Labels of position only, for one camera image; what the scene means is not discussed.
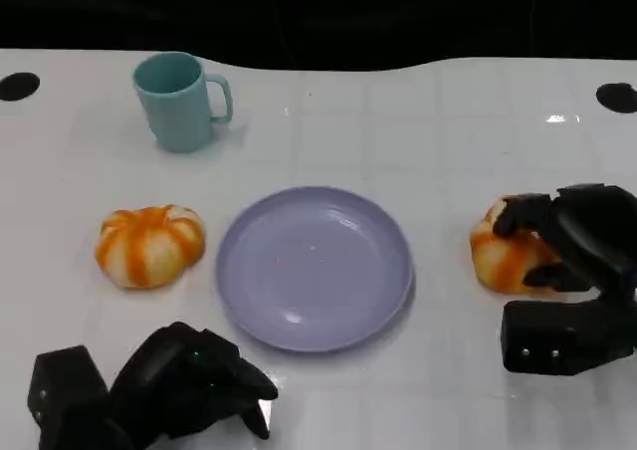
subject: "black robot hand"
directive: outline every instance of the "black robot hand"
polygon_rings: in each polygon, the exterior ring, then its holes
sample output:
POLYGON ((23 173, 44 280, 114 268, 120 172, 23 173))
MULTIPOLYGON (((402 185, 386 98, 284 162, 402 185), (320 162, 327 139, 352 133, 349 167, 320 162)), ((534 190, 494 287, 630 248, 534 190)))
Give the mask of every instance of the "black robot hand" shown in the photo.
POLYGON ((111 417, 136 449, 232 415, 265 439, 270 432, 259 400, 277 396, 275 384, 233 343, 175 323, 152 334, 119 373, 110 390, 111 417))
POLYGON ((618 186, 575 185, 548 195, 520 195, 494 225, 510 236, 535 231, 562 265, 533 271, 530 285, 582 291, 595 286, 604 299, 632 301, 637 285, 637 198, 618 186))
POLYGON ((135 450, 109 418, 106 384, 83 345, 36 357, 27 403, 40 450, 135 450))

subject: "pumpkin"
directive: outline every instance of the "pumpkin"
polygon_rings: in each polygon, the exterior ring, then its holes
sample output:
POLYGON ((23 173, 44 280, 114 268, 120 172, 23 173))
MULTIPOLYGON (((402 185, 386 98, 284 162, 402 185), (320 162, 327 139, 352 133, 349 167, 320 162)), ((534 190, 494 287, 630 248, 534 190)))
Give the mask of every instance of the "pumpkin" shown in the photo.
POLYGON ((116 285, 147 289, 173 281, 204 248, 199 216, 169 204, 111 213, 102 224, 96 260, 116 285))
POLYGON ((483 285, 502 294, 549 292, 550 288, 531 288, 524 284, 528 271, 558 261, 535 232, 522 229, 510 238, 501 238, 493 232, 498 216, 507 207, 505 199, 498 200, 471 231, 476 276, 483 285))

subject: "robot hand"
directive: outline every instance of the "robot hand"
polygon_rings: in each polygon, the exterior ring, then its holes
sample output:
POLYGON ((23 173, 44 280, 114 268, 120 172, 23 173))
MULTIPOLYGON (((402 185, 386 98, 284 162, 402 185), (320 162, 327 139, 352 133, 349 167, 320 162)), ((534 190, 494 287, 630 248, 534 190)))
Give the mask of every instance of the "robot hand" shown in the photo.
POLYGON ((259 400, 274 400, 275 384, 228 340, 174 323, 152 334, 110 390, 111 418, 142 449, 159 435, 199 432, 240 415, 258 437, 270 436, 259 400))
POLYGON ((515 196, 494 225, 507 237, 535 231, 562 264, 543 266, 526 284, 559 291, 595 286, 604 298, 632 301, 637 287, 637 198, 617 186, 576 185, 547 194, 515 196))
POLYGON ((531 270, 526 284, 559 291, 596 287, 578 303, 511 302, 502 347, 511 371, 572 375, 629 355, 636 342, 637 198, 617 186, 577 185, 511 198, 494 225, 507 237, 531 230, 561 263, 531 270))
POLYGON ((234 344, 175 323, 139 347, 110 392, 85 347, 38 355, 28 405, 41 450, 142 450, 160 435, 199 432, 232 415, 266 439, 260 401, 277 396, 234 344))

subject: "black dot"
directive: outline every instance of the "black dot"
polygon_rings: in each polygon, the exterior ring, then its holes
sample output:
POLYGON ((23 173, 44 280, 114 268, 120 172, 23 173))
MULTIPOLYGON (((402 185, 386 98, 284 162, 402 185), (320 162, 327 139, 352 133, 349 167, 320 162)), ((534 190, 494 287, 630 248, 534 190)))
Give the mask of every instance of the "black dot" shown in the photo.
POLYGON ((606 84, 597 89, 597 101, 618 113, 637 112, 637 92, 630 84, 606 84))
POLYGON ((29 72, 11 74, 0 80, 0 100, 17 102, 35 93, 40 87, 40 79, 29 72))

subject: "robot finger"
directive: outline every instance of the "robot finger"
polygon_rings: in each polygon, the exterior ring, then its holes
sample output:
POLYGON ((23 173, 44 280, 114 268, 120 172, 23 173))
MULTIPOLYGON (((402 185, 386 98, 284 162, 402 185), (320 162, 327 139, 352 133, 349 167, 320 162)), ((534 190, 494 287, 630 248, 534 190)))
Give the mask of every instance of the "robot finger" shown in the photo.
POLYGON ((551 287, 561 293, 583 293, 590 285, 561 263, 538 266, 525 276, 524 284, 531 287, 551 287))
POLYGON ((241 419, 246 427, 250 429, 257 437, 262 440, 268 440, 270 438, 270 429, 268 428, 268 421, 266 420, 260 405, 257 405, 247 412, 241 414, 241 419))
POLYGON ((274 400, 279 396, 275 384, 246 359, 239 359, 232 370, 235 377, 234 385, 247 390, 253 398, 274 400))
POLYGON ((232 387, 175 386, 161 399, 161 428, 170 438, 190 435, 219 420, 243 414, 256 404, 257 400, 232 387))
POLYGON ((507 238, 520 229, 535 230, 551 203, 548 194, 519 194, 507 198, 507 207, 494 223, 494 234, 507 238))

